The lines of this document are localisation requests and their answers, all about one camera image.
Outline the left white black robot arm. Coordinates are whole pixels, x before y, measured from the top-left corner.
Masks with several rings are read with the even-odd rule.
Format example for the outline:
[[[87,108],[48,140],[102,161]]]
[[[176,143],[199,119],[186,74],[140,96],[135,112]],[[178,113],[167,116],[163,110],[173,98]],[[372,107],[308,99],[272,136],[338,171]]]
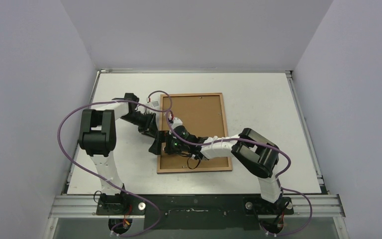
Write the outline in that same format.
[[[97,173],[103,177],[97,202],[99,213],[107,210],[111,214],[120,215],[132,208],[130,196],[124,192],[125,186],[119,177],[113,155],[116,146],[116,120],[129,122],[138,127],[139,133],[153,138],[154,143],[149,152],[161,154],[156,114],[148,109],[140,111],[138,102],[136,95],[126,93],[124,98],[114,98],[109,104],[82,111],[78,143],[93,161]]]

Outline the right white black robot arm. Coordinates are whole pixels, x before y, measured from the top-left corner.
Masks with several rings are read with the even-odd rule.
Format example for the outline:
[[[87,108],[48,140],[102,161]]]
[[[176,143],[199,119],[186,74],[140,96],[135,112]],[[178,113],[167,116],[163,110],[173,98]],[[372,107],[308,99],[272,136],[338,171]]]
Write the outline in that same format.
[[[180,155],[195,160],[222,157],[236,158],[252,175],[258,178],[261,206],[269,214],[283,214],[290,202],[283,197],[279,180],[279,148],[256,131],[245,128],[232,137],[198,137],[183,125],[173,130],[160,130],[154,135],[149,152],[154,155]]]

